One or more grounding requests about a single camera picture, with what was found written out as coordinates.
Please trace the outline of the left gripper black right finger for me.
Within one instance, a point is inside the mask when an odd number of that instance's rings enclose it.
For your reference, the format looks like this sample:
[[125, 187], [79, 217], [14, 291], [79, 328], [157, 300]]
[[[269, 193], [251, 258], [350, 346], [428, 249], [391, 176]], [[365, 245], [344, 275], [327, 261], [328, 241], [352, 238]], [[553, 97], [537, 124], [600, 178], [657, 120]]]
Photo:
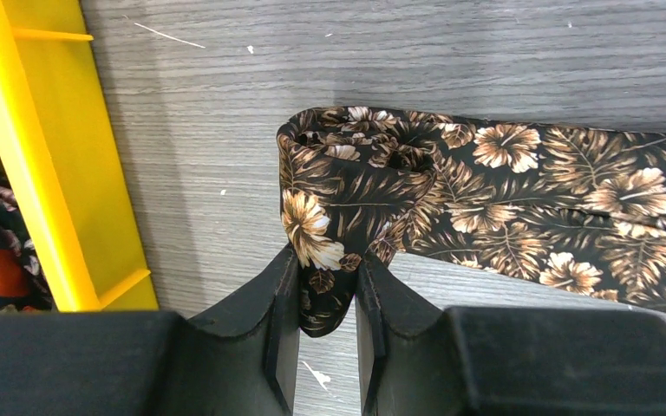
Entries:
[[440, 309], [358, 267], [365, 415], [666, 415], [666, 321], [618, 310]]

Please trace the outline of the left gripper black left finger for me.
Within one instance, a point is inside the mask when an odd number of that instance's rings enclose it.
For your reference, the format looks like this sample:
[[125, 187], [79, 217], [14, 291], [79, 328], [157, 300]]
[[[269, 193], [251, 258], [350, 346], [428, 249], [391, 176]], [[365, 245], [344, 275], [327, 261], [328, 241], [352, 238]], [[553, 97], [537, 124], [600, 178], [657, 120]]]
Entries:
[[295, 251], [197, 315], [0, 314], [0, 415], [289, 415]]

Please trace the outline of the brown floral tie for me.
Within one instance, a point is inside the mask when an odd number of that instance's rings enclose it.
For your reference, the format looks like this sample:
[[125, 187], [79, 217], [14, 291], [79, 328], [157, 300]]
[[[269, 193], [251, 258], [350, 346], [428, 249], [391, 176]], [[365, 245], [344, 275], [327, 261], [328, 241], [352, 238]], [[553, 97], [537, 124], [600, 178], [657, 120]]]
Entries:
[[277, 146], [309, 336], [399, 252], [666, 313], [666, 133], [315, 107]]

